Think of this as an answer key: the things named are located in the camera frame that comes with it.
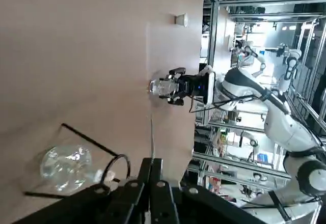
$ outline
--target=wire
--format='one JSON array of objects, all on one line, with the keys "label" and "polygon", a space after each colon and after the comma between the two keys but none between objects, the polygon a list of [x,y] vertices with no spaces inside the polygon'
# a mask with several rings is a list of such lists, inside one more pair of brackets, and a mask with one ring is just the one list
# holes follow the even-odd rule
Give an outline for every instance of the wire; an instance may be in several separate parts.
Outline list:
[{"label": "wire", "polygon": [[[221,102],[217,102],[217,103],[212,103],[213,107],[212,108],[204,108],[204,109],[200,109],[200,110],[194,110],[194,111],[191,111],[191,109],[189,110],[189,113],[196,113],[196,112],[201,112],[201,111],[207,111],[207,110],[211,110],[211,109],[216,109],[216,108],[220,108],[221,106],[229,103],[229,102],[233,102],[233,101],[240,101],[242,99],[246,99],[246,98],[252,98],[251,100],[249,101],[252,101],[252,100],[255,100],[255,99],[258,99],[255,95],[245,95],[245,96],[240,96],[240,97],[237,97],[235,99],[229,99],[229,100],[226,100],[226,101],[221,101]],[[192,100],[196,100],[198,102],[202,102],[198,99],[195,99],[192,97]]]},{"label": "wire", "polygon": [[[276,209],[277,208],[276,205],[256,204],[256,203],[251,203],[251,202],[246,201],[246,200],[241,200],[241,201],[246,202],[246,203],[251,204],[251,205],[254,205],[254,206],[243,206],[243,207],[241,207],[241,209]],[[320,197],[315,197],[315,198],[313,198],[311,200],[298,202],[295,205],[309,204],[309,203],[314,203],[314,202],[318,202],[318,201],[320,201]],[[283,206],[283,208],[290,208],[290,207],[293,207],[295,205],[287,205],[287,206]]]},{"label": "wire", "polygon": [[126,176],[126,179],[128,179],[130,177],[130,161],[128,159],[128,156],[125,155],[125,154],[119,154],[117,155],[116,157],[114,157],[108,164],[107,166],[105,167],[104,169],[104,172],[103,172],[103,175],[101,177],[101,180],[100,180],[100,184],[104,184],[104,181],[105,181],[105,178],[107,176],[107,173],[108,171],[110,170],[110,168],[112,167],[112,165],[120,158],[124,158],[127,162],[127,176]]}]

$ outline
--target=white robotic arm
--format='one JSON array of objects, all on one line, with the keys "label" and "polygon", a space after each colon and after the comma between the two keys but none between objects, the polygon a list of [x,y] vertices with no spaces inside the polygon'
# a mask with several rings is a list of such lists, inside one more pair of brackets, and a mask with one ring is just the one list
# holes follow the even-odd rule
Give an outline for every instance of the white robotic arm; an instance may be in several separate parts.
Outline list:
[{"label": "white robotic arm", "polygon": [[[255,198],[244,206],[246,210],[269,223],[286,223],[312,212],[317,203],[302,204],[302,201],[326,193],[326,159],[321,157],[325,154],[317,137],[294,119],[288,108],[246,70],[229,70],[215,89],[221,94],[219,98],[227,98],[224,100],[236,100],[248,93],[257,96],[268,107],[264,124],[266,135],[287,151],[283,165],[292,180],[284,188]],[[228,104],[223,109],[232,110],[234,106]]]}]

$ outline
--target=black metal stand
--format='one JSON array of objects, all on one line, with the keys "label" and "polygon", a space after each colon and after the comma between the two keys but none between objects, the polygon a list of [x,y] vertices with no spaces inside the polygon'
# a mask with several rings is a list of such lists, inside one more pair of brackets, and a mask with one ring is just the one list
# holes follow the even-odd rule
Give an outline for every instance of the black metal stand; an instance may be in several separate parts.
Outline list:
[{"label": "black metal stand", "polygon": [[116,190],[95,184],[14,224],[145,224],[148,210],[152,224],[265,224],[201,186],[164,180],[162,166],[162,159],[144,158],[137,178]]},{"label": "black metal stand", "polygon": [[[103,146],[102,144],[98,143],[97,141],[91,139],[90,137],[88,137],[87,135],[81,133],[80,131],[78,131],[77,129],[73,128],[72,126],[69,126],[66,123],[62,123],[60,125],[63,128],[66,128],[67,130],[75,133],[77,136],[80,136],[81,138],[85,139],[86,141],[88,141],[89,143],[95,145],[96,147],[98,147],[99,149],[105,151],[108,154],[111,154],[113,157],[118,156],[118,154],[114,151],[112,151],[111,149],[108,149],[107,147]],[[114,178],[113,179],[114,182],[120,182],[119,179]],[[51,194],[51,193],[43,193],[43,192],[32,192],[32,191],[25,191],[23,192],[23,194],[25,196],[30,196],[30,197],[39,197],[39,198],[47,198],[47,199],[63,199],[66,198],[68,196],[65,195],[58,195],[58,194]]]}]

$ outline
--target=ceiling light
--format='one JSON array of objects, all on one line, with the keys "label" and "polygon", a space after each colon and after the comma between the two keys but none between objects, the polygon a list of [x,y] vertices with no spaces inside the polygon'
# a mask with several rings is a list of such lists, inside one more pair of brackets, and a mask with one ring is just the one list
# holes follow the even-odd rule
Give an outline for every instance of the ceiling light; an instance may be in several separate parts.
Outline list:
[{"label": "ceiling light", "polygon": [[303,29],[310,29],[312,27],[312,24],[305,24],[305,25],[302,25],[301,28]]}]

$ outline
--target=tabletop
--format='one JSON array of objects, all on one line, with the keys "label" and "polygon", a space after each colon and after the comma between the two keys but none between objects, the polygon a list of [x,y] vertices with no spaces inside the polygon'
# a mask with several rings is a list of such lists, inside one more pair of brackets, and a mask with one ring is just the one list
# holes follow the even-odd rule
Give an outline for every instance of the tabletop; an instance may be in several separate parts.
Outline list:
[{"label": "tabletop", "polygon": [[[40,186],[39,158],[83,144],[65,122],[127,154],[131,174],[150,155],[164,177],[181,180],[194,143],[194,114],[149,99],[149,80],[169,69],[198,71],[203,0],[0,0],[0,220],[51,203],[28,198]],[[188,14],[189,27],[174,24]],[[110,157],[90,148],[94,164]],[[114,170],[125,174],[123,163]]]}]

